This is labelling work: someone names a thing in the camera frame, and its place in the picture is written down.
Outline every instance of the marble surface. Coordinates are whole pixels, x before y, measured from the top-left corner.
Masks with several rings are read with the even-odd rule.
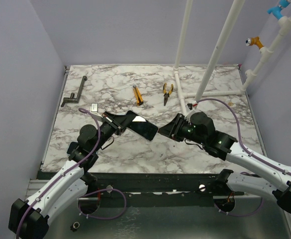
[[[195,92],[198,89],[205,69],[198,66],[180,67],[184,92]],[[124,114],[133,110],[158,127],[167,124],[181,112],[176,88],[167,105],[163,106],[163,84],[167,82],[168,86],[172,83],[175,85],[172,66],[71,66],[63,97],[69,97],[71,92],[77,94],[84,75],[88,80],[80,102],[59,108],[42,165],[44,172],[58,171],[68,159],[68,145],[76,141],[80,128],[88,123],[94,124],[90,117],[78,111],[79,107],[89,109],[91,103],[98,103],[99,113],[108,111]],[[140,107],[136,106],[132,85],[137,85],[142,94],[144,104]],[[217,67],[206,90],[237,90],[241,85],[236,67]],[[241,123],[243,142],[251,149],[262,152],[245,95],[217,98],[233,103],[232,107]],[[217,130],[237,137],[234,117],[225,106],[217,102],[202,102],[199,109],[213,119]],[[160,134],[148,142],[128,130],[120,137],[115,136],[114,144],[104,151],[100,150],[98,155],[99,159],[90,172],[218,173],[224,168],[245,171],[238,165],[209,156],[196,146],[178,143]]]

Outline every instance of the phone screen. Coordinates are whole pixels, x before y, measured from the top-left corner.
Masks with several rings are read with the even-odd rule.
[[[142,116],[139,116],[133,111],[128,111],[126,115],[135,115],[133,122],[128,125],[128,128],[148,141],[152,141],[159,128],[154,124],[148,122]]]

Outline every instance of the white pipe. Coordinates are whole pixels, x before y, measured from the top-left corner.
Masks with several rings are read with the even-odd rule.
[[[231,95],[241,95],[244,92],[241,90],[237,90],[237,91],[205,91],[203,93],[203,96],[231,96]],[[188,97],[195,97],[196,93],[192,92],[192,93],[183,93],[185,98]]]
[[[204,73],[202,82],[199,86],[199,89],[196,93],[195,100],[198,101],[201,99],[203,92],[208,84],[208,81],[210,79],[211,74],[213,73],[213,70],[215,69],[215,65],[220,57],[221,52],[224,49],[224,46],[228,40],[228,37],[231,33],[231,30],[234,27],[234,24],[237,20],[237,17],[240,13],[241,8],[243,7],[245,0],[234,0],[231,9],[228,13],[227,19],[225,21],[224,27],[221,30],[220,36],[217,40],[216,46],[214,48],[213,54],[211,55],[211,58],[209,60],[207,69]]]
[[[181,88],[178,70],[174,71],[174,77],[175,77],[176,86],[177,86],[177,95],[179,96],[180,103],[181,103],[182,114],[186,115],[187,111],[186,111],[186,107],[185,107],[185,98],[184,98],[184,94],[183,94],[183,91]]]
[[[244,85],[242,86],[241,90],[245,91],[247,87],[254,81],[254,79],[257,77],[259,71],[263,67],[264,63],[268,61],[268,59],[271,57],[275,49],[280,44],[281,40],[286,36],[291,30],[291,16],[286,19],[286,21],[282,24],[278,35],[271,43],[270,47],[262,54],[262,57],[260,58],[256,68],[251,72],[251,70],[246,71],[247,79]]]
[[[175,70],[177,70],[179,68],[179,65],[180,65],[181,54],[182,54],[183,47],[184,47],[187,25],[189,24],[192,3],[193,3],[193,0],[187,0],[187,2],[186,2],[185,13],[184,13],[182,29],[181,29],[181,36],[180,36],[180,40],[179,40],[179,46],[177,48],[176,60],[175,60],[175,65],[174,65]]]

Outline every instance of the wall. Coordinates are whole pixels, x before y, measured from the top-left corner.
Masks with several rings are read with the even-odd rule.
[[[291,15],[291,4],[282,11]],[[279,26],[270,16],[260,33],[269,46]],[[242,70],[254,69],[260,59],[257,47],[250,47]],[[247,89],[268,156],[291,165],[291,33],[264,65],[255,82]]]
[[[0,239],[39,168],[64,67],[29,0],[0,0]]]
[[[31,0],[64,64],[173,64],[186,0]],[[207,64],[233,0],[195,0],[181,64]],[[247,0],[220,64],[242,63],[245,40],[277,0]]]

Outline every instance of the blue faucet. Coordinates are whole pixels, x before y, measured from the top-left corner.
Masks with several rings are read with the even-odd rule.
[[[278,6],[272,7],[267,11],[268,14],[272,13],[278,20],[283,17],[281,10],[290,4],[290,0],[280,0]]]

